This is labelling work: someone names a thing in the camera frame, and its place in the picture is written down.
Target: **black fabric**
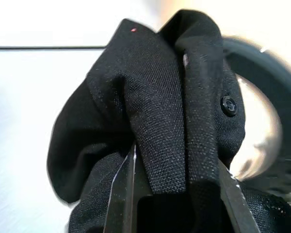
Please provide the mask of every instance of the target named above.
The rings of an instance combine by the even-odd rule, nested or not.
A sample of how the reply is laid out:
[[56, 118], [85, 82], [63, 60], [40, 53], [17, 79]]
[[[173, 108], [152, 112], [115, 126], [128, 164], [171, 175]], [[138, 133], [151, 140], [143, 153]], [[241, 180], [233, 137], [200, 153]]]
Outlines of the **black fabric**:
[[[225, 95], [237, 104], [234, 117], [221, 109]], [[179, 11], [159, 33], [125, 19], [54, 126], [50, 179], [63, 200], [81, 199], [69, 232], [102, 232], [112, 178], [134, 140], [153, 193], [189, 195], [193, 232], [224, 232], [218, 158], [228, 166], [244, 122], [239, 86], [209, 17]]]

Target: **white background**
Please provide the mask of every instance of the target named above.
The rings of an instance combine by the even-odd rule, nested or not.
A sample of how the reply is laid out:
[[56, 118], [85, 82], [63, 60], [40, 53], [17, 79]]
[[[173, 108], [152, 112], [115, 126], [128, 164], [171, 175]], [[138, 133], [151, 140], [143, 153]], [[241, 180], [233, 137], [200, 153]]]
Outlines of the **white background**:
[[0, 46], [106, 45], [124, 18], [159, 28], [159, 0], [0, 0]]

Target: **button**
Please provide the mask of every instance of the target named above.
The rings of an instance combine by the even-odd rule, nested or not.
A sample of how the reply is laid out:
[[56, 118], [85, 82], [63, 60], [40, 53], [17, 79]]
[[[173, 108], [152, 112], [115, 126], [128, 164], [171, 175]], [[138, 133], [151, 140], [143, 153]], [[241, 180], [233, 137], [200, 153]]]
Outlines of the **button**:
[[233, 117], [237, 113], [237, 105], [231, 96], [224, 96], [221, 99], [221, 108], [228, 117]]

